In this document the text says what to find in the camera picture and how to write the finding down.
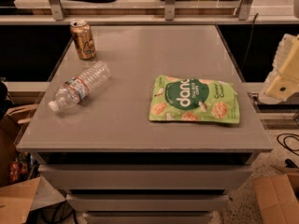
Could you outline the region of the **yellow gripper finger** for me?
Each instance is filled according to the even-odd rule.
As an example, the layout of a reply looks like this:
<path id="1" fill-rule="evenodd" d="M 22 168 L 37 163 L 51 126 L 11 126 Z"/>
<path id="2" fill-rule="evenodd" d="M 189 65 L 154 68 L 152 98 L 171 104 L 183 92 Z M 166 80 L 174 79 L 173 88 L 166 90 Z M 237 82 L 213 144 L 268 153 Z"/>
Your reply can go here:
<path id="1" fill-rule="evenodd" d="M 264 94 L 273 99 L 286 101 L 299 92 L 299 35 L 282 37 L 267 80 Z"/>

